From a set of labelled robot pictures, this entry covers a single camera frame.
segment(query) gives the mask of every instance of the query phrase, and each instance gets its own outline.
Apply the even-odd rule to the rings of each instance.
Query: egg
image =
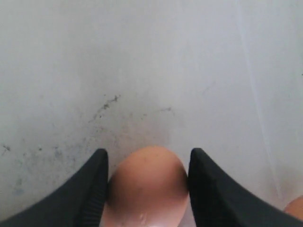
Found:
[[[112,175],[104,227],[177,227],[188,202],[187,174],[163,147],[132,153]]]
[[[284,211],[303,221],[303,196],[289,203]]]

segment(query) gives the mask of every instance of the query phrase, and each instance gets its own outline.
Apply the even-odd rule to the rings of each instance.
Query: brown egg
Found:
[[[187,207],[187,174],[162,147],[132,153],[109,181],[104,227],[177,227]]]
[[[303,220],[303,196],[289,203],[284,211],[300,220]]]

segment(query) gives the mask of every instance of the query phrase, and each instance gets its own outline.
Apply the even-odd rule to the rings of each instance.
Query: white surface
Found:
[[[109,151],[112,172],[152,144],[186,168],[202,147],[282,208],[303,189],[302,7],[0,1],[0,219],[60,186],[96,148]],[[181,226],[193,223],[189,210]]]

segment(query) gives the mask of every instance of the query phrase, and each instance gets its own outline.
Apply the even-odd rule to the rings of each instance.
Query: eggshell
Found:
[[[109,181],[104,227],[177,227],[188,202],[187,174],[162,147],[132,153]]]
[[[303,220],[303,196],[289,203],[284,211],[300,220]]]

